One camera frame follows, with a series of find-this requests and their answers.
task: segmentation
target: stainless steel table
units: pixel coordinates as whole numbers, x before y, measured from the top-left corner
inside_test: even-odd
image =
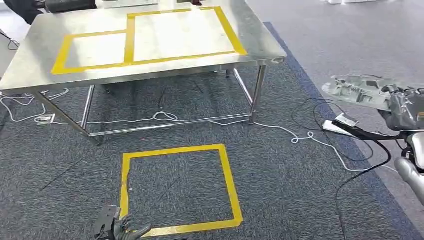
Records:
[[[207,0],[203,6],[159,0],[156,5],[44,14],[0,81],[0,91],[32,93],[95,144],[97,136],[246,118],[255,121],[267,65],[286,53],[244,0]],[[260,66],[251,96],[238,67]],[[250,112],[187,122],[87,132],[96,85],[226,70],[235,75]],[[41,91],[88,87],[80,124]]]

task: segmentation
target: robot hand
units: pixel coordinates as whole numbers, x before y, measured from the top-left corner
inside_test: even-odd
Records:
[[[390,93],[391,112],[378,112],[393,131],[407,131],[408,147],[394,165],[402,179],[409,184],[424,205],[424,89],[400,89],[395,85],[385,86],[382,92]]]
[[[424,89],[401,89],[396,85],[382,88],[390,93],[391,112],[378,110],[393,131],[424,130]]]
[[[131,216],[127,215],[118,220],[121,209],[117,206],[104,206],[94,223],[93,235],[95,240],[136,240],[148,233],[152,225],[148,224],[139,230],[131,228]]]
[[[137,240],[152,229],[152,225],[148,224],[139,230],[134,230],[131,227],[131,220],[131,215],[126,215],[120,222],[115,224],[113,234],[116,240]]]

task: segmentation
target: yellow tape square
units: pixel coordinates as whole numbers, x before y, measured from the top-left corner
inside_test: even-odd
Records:
[[[227,151],[223,144],[189,146],[189,147],[179,147],[179,148],[171,148],[171,149],[163,149],[163,150],[124,153],[122,158],[120,217],[123,218],[129,212],[129,195],[128,195],[127,182],[128,182],[128,174],[130,172],[131,159],[152,157],[152,156],[159,156],[159,155],[168,155],[168,154],[180,154],[180,153],[188,153],[188,152],[213,151],[213,150],[219,151],[219,157],[221,160],[222,170],[223,170],[224,178],[225,178],[225,184],[227,187],[229,201],[230,201],[231,210],[232,210],[234,219],[224,220],[224,221],[203,222],[203,223],[196,223],[196,224],[190,224],[190,225],[153,228],[152,230],[150,230],[150,232],[144,235],[143,238],[164,236],[164,235],[171,235],[171,234],[185,234],[185,233],[216,230],[216,229],[226,229],[226,228],[234,228],[234,227],[240,226],[240,224],[243,221],[242,210],[240,208],[236,186],[234,184],[233,175],[231,173],[230,162],[228,160]]]
[[[86,70],[94,70],[94,69],[108,69],[108,68],[120,68],[127,66],[135,66],[135,65],[143,65],[143,64],[153,64],[153,63],[164,63],[168,61],[182,60],[182,59],[196,59],[196,58],[204,58],[210,56],[217,55],[225,55],[225,54],[239,54],[239,55],[247,55],[247,51],[243,48],[242,43],[231,27],[230,22],[225,16],[222,8],[220,6],[211,6],[211,7],[199,7],[195,8],[195,10],[201,11],[214,11],[216,16],[222,25],[222,28],[225,34],[228,37],[228,40],[231,42],[232,47],[234,48],[231,51],[221,51],[214,52],[208,54],[199,54],[199,55],[189,55],[189,56],[175,56],[175,57],[166,57],[166,58],[158,58],[158,59],[149,59],[149,60],[134,60],[134,49],[135,49],[135,19],[137,16],[148,16],[148,15],[158,15],[158,14],[169,14],[169,13],[185,13],[193,11],[193,8],[187,9],[175,9],[175,10],[165,10],[165,11],[149,11],[149,12],[138,12],[138,13],[129,13],[127,14],[127,23],[126,29],[117,30],[117,31],[105,31],[105,32],[91,32],[91,33],[82,33],[82,34],[68,34],[65,35],[63,39],[62,46],[59,50],[59,53],[56,57],[56,62],[51,70],[51,73],[54,75],[58,74],[71,74],[71,73],[81,73]],[[110,35],[110,34],[126,34],[125,40],[125,52],[124,52],[124,61],[121,63],[111,63],[104,65],[94,65],[94,66],[79,66],[79,67],[66,67],[66,61],[69,55],[69,51],[71,48],[72,40],[75,38],[85,38],[85,37],[93,37],[93,36],[102,36],[102,35]]]

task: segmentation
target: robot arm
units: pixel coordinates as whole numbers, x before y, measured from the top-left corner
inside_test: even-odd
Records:
[[[356,120],[342,114],[332,121],[333,132],[353,135],[362,140],[405,140],[407,148],[402,157],[395,160],[395,167],[402,179],[409,184],[424,205],[424,89],[401,88],[391,79],[382,77],[335,76],[323,90],[342,101],[375,108],[386,125],[398,136],[385,136],[366,132],[358,127]]]

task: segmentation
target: table leg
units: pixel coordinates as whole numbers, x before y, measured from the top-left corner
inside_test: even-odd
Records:
[[[253,102],[250,109],[251,117],[249,118],[249,124],[254,124],[256,120],[256,108],[258,107],[259,101],[261,99],[262,86],[264,85],[264,80],[267,76],[267,69],[268,67],[266,65],[259,67],[256,88],[254,89]]]
[[[58,108],[53,102],[51,102],[46,96],[44,96],[40,92],[34,92],[33,93],[35,99],[40,101],[42,104],[46,105],[47,108],[49,108],[53,113],[55,113],[57,116],[61,117],[63,120],[65,120],[66,123],[68,123],[71,127],[73,127],[75,130],[80,132],[84,137],[86,137],[90,142],[95,144],[96,146],[100,145],[100,142],[97,141],[95,138],[90,137],[90,134],[82,128],[78,123],[76,123],[72,118],[70,118],[66,113],[64,113],[62,110]]]
[[[81,127],[87,129],[87,121],[89,120],[90,108],[92,106],[94,85],[88,90],[87,102],[85,103],[84,115],[82,116]]]

